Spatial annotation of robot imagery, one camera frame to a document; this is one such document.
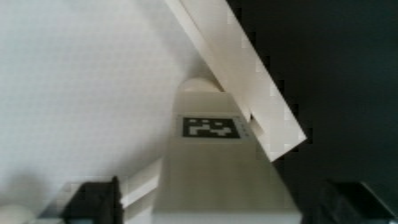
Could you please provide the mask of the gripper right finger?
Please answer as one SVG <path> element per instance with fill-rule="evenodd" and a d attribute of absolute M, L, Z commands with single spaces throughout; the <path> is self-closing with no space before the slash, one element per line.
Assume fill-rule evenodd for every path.
<path fill-rule="evenodd" d="M 311 224 L 398 224 L 398 213 L 364 182 L 324 182 Z"/>

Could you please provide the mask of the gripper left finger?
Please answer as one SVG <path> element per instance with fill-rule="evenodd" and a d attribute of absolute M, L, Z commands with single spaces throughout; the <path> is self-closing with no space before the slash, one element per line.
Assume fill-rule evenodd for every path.
<path fill-rule="evenodd" d="M 119 180 L 85 182 L 62 211 L 66 224 L 123 224 Z"/>

